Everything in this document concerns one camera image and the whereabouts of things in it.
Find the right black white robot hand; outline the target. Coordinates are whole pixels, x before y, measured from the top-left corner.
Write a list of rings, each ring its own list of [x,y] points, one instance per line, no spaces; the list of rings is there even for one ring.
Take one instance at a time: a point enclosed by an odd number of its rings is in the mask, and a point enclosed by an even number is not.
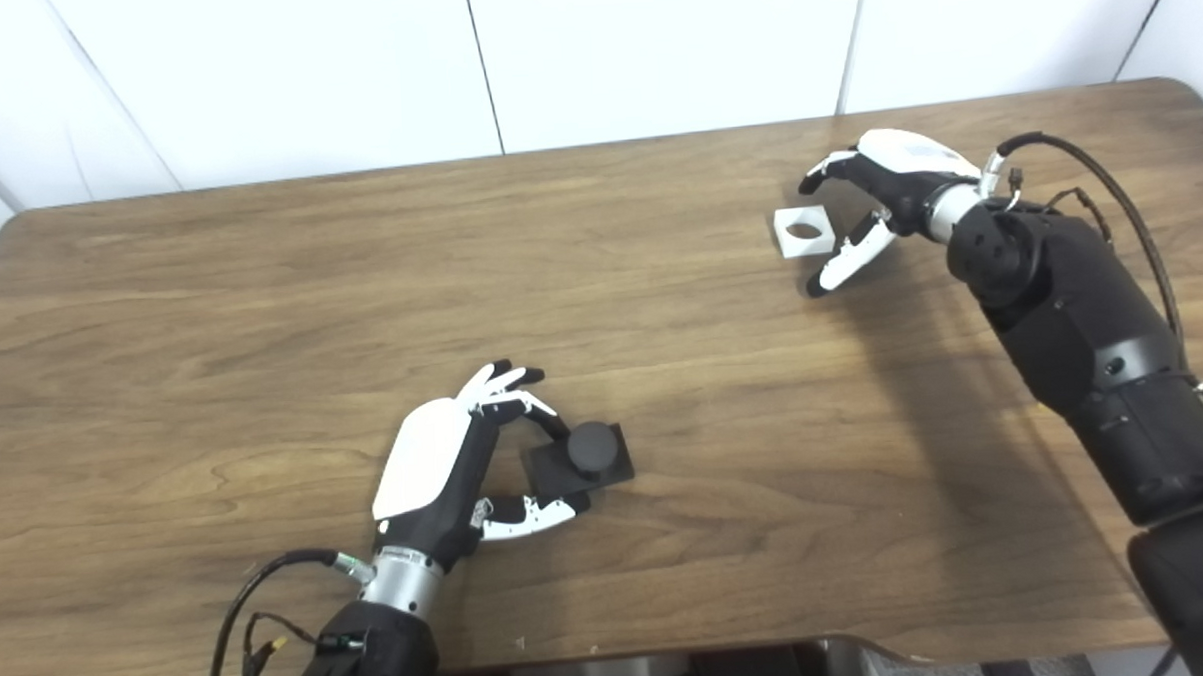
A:
[[[917,233],[949,243],[962,217],[984,202],[980,178],[980,168],[959,152],[900,128],[870,129],[857,146],[829,153],[802,177],[798,192],[811,196],[824,180],[847,180],[877,206],[810,278],[810,298],[841,287],[896,238]]]

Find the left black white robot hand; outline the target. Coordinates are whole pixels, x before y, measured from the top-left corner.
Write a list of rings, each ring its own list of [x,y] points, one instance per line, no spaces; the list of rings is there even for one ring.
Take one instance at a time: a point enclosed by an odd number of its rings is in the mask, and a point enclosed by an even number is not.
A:
[[[485,496],[500,429],[529,419],[551,440],[570,435],[559,413],[531,393],[545,372],[509,358],[484,364],[454,396],[417,405],[401,422],[371,504],[375,548],[425,555],[442,573],[481,542],[552,530],[588,512],[583,491],[565,496]]]

